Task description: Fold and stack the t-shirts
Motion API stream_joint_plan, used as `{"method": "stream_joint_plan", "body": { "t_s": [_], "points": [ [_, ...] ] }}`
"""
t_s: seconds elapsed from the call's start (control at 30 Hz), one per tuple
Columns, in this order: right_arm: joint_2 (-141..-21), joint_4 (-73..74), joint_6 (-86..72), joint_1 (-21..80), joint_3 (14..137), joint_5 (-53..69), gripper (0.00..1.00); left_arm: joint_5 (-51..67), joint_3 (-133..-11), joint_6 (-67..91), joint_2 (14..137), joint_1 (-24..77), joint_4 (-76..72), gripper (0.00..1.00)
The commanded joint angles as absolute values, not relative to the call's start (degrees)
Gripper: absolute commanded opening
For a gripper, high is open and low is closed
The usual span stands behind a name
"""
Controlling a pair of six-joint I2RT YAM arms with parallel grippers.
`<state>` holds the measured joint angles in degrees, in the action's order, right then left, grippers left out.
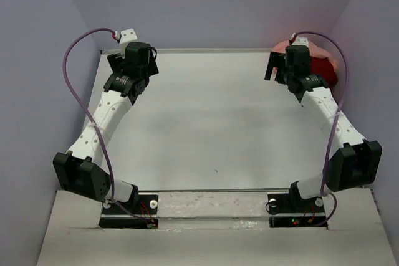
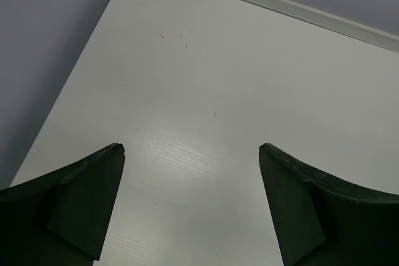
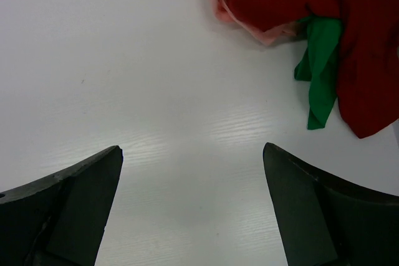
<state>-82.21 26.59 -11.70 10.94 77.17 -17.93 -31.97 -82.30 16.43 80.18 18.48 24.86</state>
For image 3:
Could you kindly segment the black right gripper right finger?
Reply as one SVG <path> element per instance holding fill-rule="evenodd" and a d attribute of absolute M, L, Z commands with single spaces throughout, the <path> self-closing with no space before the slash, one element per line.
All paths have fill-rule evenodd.
<path fill-rule="evenodd" d="M 288 265 L 398 265 L 398 196 L 351 183 L 272 143 L 263 162 Z"/>

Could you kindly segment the pink t shirt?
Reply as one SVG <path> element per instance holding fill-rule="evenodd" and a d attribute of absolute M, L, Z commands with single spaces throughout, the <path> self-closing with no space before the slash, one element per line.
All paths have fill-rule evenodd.
<path fill-rule="evenodd" d="M 280 36 L 296 36 L 300 31 L 300 24 L 298 22 L 279 25 L 269 29 L 268 31 L 260 31 L 248 23 L 239 21 L 231 12 L 228 6 L 228 0 L 209 1 L 217 19 L 223 22 L 236 23 L 247 30 L 255 39 L 257 39 L 259 42 L 262 42 L 264 45 L 271 45 Z"/>

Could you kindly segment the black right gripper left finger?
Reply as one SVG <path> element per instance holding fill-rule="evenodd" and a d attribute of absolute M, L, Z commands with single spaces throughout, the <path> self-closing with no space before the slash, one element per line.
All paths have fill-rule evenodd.
<path fill-rule="evenodd" d="M 1 192 L 1 265 L 94 265 L 122 164 L 111 146 Z"/>

